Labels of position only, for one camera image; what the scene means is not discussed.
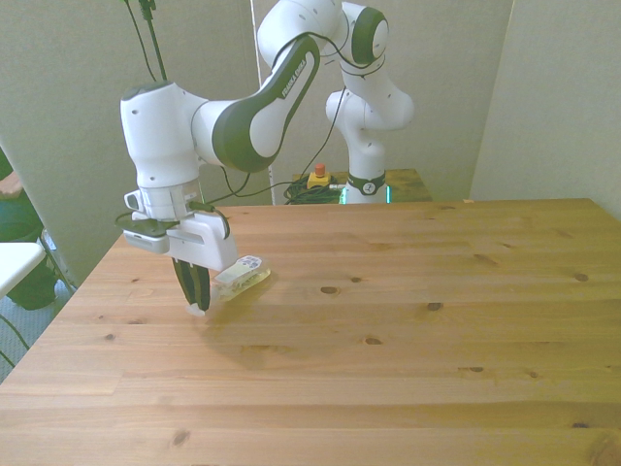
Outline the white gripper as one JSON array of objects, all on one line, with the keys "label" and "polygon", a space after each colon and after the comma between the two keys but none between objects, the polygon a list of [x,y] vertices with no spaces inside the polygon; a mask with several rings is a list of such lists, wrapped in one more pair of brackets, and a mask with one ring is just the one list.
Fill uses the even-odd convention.
[{"label": "white gripper", "polygon": [[203,312],[211,303],[208,269],[222,271],[238,259],[234,237],[226,232],[225,219],[207,213],[196,213],[167,230],[170,243],[167,255],[174,257],[174,270],[183,295],[189,305],[196,304]]}]

